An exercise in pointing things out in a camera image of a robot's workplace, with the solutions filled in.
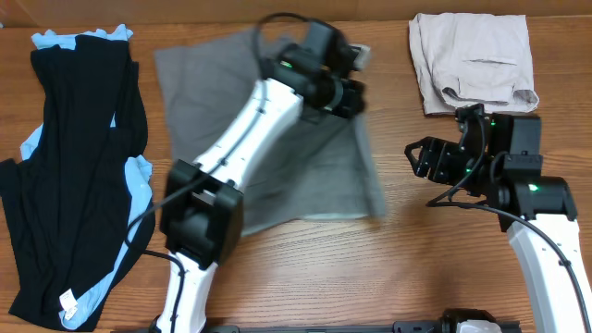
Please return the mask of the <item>grey shorts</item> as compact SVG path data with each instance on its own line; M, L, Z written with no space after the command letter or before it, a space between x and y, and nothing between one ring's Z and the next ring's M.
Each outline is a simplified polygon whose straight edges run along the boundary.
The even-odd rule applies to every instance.
M154 53L173 159L193 161L239 114L258 70L252 33ZM364 116L300 120L274 145L244 195L243 235L293 219L382 217Z

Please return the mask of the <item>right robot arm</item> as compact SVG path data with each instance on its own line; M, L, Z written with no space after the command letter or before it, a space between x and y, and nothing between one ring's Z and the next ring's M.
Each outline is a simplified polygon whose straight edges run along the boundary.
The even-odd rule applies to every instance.
M492 213L514 250L536 329L588 332L591 288L567 181L542 173L542 121L534 115L456 116L458 142L424 137L405 147L413 173L447 190L430 207Z

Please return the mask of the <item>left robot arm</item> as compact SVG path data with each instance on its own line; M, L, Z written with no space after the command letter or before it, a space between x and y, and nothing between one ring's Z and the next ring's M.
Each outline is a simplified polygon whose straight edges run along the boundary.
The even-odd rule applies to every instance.
M171 263L163 312L153 332L200 332L216 269L241 236L244 192L277 140L307 106L325 115L352 118L364 109L364 85L351 79L370 49L316 22L302 43L289 43L278 57L261 53L259 29L250 40L258 78L245 105L208 149L192 161L178 160L166 180L160 230Z

